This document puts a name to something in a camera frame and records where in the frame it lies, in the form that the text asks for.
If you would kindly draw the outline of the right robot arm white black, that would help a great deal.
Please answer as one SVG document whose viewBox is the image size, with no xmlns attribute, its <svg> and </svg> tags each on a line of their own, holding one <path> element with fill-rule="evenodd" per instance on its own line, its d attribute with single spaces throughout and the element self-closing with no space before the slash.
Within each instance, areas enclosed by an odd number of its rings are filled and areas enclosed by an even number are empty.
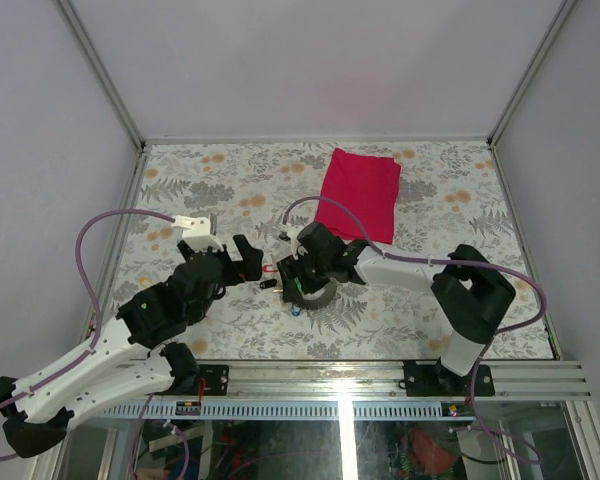
<svg viewBox="0 0 600 480">
<path fill-rule="evenodd" d="M 493 340 L 516 292 L 473 247 L 459 245 L 442 264 L 366 239 L 344 241 L 321 223 L 286 228 L 279 238 L 289 248 L 277 263 L 282 298 L 301 309 L 321 309 L 340 284 L 400 287 L 432 295 L 450 327 L 449 343 L 423 373 L 405 373 L 406 389 L 425 396 L 460 395 L 472 369 Z"/>
</svg>

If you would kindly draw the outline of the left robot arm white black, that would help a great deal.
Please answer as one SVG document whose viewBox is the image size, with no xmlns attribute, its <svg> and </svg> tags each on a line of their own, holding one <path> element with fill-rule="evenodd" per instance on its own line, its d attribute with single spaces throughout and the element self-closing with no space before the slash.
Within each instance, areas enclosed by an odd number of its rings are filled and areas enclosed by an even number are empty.
<svg viewBox="0 0 600 480">
<path fill-rule="evenodd" d="M 243 235 L 233 241 L 237 260 L 225 246 L 194 251 L 180 241 L 183 263 L 120 306 L 92 339 L 29 377 L 0 377 L 2 428 L 14 454 L 44 453 L 80 423 L 129 399 L 195 390 L 200 368 L 179 336 L 227 288 L 262 276 L 263 251 Z"/>
</svg>

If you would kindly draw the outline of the round metal key ring disc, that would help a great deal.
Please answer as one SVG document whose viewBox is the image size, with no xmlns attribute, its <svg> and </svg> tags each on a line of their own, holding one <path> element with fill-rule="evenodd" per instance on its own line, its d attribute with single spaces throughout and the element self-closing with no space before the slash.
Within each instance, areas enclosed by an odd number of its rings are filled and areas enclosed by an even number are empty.
<svg viewBox="0 0 600 480">
<path fill-rule="evenodd" d="M 326 307 L 335 298 L 336 293 L 337 283 L 333 280 L 311 294 L 303 294 L 296 284 L 289 283 L 283 287 L 282 300 L 303 310 L 318 310 Z"/>
</svg>

